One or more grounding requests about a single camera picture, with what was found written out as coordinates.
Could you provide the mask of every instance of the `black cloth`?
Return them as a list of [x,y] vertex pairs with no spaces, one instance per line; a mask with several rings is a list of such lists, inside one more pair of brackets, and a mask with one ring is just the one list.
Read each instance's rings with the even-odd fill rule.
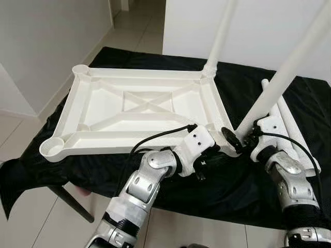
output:
[[[198,71],[205,59],[135,53],[103,48],[91,67]],[[234,128],[262,92],[261,80],[271,79],[274,71],[219,63],[215,77],[217,89]],[[322,168],[324,210],[331,210],[331,88],[325,81],[296,77],[284,93],[288,106],[315,158]],[[127,154],[69,156],[50,163],[39,153],[39,145],[56,127],[65,99],[19,159],[0,169],[0,194],[6,215],[26,189],[64,185],[68,181],[87,190],[112,197],[119,189]],[[283,228],[276,188],[264,166],[248,155],[229,158],[223,153],[205,158],[206,180],[195,175],[166,178],[154,207],[189,215],[263,227]],[[122,182],[137,167],[129,164]],[[316,186],[316,179],[309,179]]]

